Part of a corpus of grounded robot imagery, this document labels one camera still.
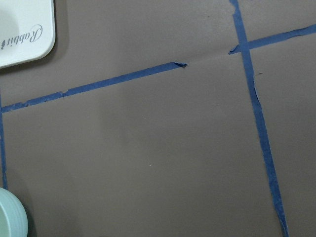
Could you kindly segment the light green bowl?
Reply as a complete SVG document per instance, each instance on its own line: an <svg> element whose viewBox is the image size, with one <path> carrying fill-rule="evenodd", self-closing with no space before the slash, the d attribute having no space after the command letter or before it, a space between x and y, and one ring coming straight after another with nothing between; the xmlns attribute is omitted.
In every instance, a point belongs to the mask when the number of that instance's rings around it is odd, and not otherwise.
<svg viewBox="0 0 316 237"><path fill-rule="evenodd" d="M0 189L0 236L26 237L28 219L20 200L6 189Z"/></svg>

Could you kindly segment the white rabbit tray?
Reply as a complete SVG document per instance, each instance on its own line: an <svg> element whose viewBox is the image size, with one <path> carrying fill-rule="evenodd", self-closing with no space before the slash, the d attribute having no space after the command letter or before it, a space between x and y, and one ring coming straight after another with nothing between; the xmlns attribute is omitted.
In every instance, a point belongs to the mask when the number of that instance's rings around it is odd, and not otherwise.
<svg viewBox="0 0 316 237"><path fill-rule="evenodd" d="M53 0L0 2L0 67L34 61L52 50L56 39Z"/></svg>

